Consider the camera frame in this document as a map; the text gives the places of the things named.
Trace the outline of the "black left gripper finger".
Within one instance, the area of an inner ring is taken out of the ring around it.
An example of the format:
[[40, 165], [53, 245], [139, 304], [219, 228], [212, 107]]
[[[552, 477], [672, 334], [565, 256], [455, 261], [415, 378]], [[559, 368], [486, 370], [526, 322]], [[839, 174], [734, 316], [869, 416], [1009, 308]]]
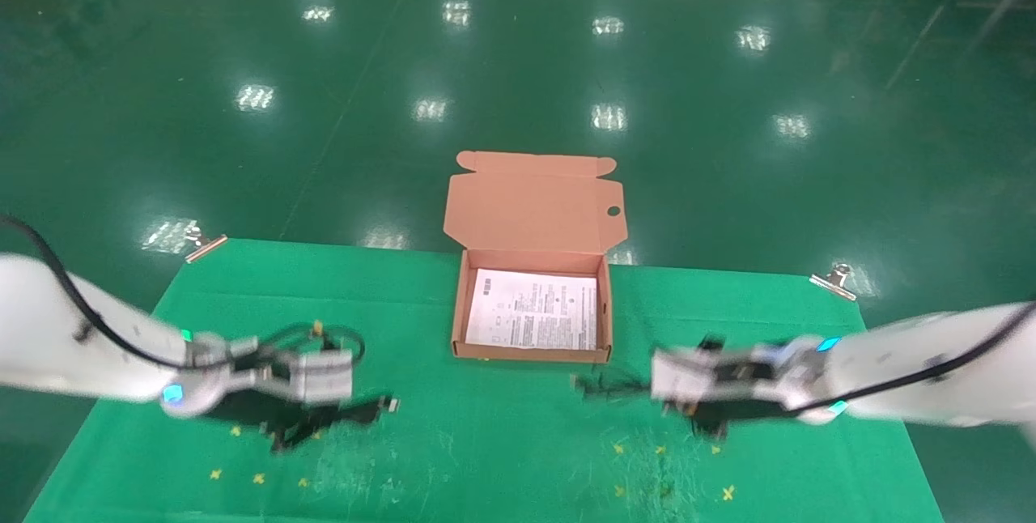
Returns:
[[359, 427], [372, 426], [384, 412], [384, 398], [368, 398], [346, 406], [312, 407], [304, 410], [300, 419], [287, 426], [277, 426], [271, 432], [271, 453], [294, 449], [337, 423]]

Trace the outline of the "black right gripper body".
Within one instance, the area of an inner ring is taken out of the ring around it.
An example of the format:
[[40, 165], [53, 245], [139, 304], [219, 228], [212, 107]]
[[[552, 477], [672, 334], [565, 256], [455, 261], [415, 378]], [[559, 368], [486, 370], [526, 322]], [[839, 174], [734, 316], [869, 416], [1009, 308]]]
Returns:
[[695, 403], [695, 422], [770, 419], [787, 412], [788, 387], [781, 380], [793, 355], [696, 355], [704, 391]]

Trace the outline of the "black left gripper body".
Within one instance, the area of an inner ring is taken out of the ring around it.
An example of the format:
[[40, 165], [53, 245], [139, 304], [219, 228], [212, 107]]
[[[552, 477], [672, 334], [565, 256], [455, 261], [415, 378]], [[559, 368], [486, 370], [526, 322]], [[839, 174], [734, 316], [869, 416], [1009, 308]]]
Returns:
[[215, 406], [204, 413], [204, 419], [259, 427], [264, 431], [287, 431], [299, 427], [326, 407], [293, 402], [258, 390], [229, 393]]

